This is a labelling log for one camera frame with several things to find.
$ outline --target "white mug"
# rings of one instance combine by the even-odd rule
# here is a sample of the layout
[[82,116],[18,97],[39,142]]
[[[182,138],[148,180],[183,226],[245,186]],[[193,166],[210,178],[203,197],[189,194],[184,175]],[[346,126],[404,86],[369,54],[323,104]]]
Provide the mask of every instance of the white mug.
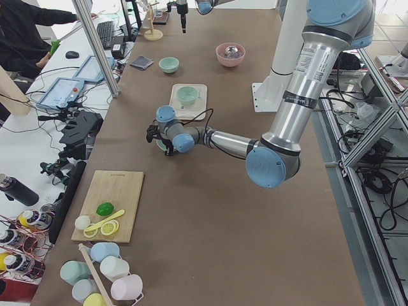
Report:
[[81,279],[72,288],[72,297],[81,304],[93,293],[99,293],[96,282],[93,279]]
[[136,300],[137,303],[143,298],[142,289],[143,282],[140,276],[131,274],[115,280],[110,288],[110,294],[117,301]]
[[114,256],[106,257],[99,266],[101,273],[111,282],[129,274],[129,263]]

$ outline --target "black mouse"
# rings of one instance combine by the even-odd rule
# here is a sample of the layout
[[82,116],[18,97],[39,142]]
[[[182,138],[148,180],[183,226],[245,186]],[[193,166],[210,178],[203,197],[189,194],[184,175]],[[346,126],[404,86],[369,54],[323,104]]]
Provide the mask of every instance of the black mouse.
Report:
[[68,51],[65,53],[65,57],[67,59],[77,59],[79,57],[79,53],[77,51]]

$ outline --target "white plate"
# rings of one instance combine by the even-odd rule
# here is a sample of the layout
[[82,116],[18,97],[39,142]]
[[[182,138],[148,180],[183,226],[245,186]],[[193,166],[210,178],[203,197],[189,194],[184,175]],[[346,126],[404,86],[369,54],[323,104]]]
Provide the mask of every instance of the white plate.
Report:
[[[191,86],[198,90],[198,98],[192,105],[182,105],[177,99],[177,91],[184,86]],[[207,86],[204,84],[174,84],[171,90],[169,105],[174,108],[176,118],[179,120],[191,120],[201,112],[204,112],[207,107]],[[200,115],[196,120],[203,120],[205,113]]]

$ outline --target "wooden cutting board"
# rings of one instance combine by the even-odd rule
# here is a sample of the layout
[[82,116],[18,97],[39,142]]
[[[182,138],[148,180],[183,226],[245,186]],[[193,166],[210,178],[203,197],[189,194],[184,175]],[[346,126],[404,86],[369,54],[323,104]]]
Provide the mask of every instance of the wooden cutting board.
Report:
[[107,218],[108,215],[102,217],[96,213],[99,204],[104,202],[110,202],[114,205],[114,213],[120,209],[124,209],[126,213],[116,218],[119,222],[119,229],[112,235],[104,236],[99,229],[95,237],[86,238],[82,231],[74,229],[71,239],[75,241],[129,243],[140,191],[142,190],[143,177],[143,172],[96,170],[80,215],[89,215],[92,223]]

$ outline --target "green lime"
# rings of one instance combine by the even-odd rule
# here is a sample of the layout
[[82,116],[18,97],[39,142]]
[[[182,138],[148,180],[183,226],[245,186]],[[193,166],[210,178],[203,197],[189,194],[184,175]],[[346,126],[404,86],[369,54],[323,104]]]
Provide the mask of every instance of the green lime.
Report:
[[113,212],[114,208],[115,207],[112,205],[112,203],[104,202],[100,204],[100,206],[98,206],[96,213],[98,215],[110,215]]

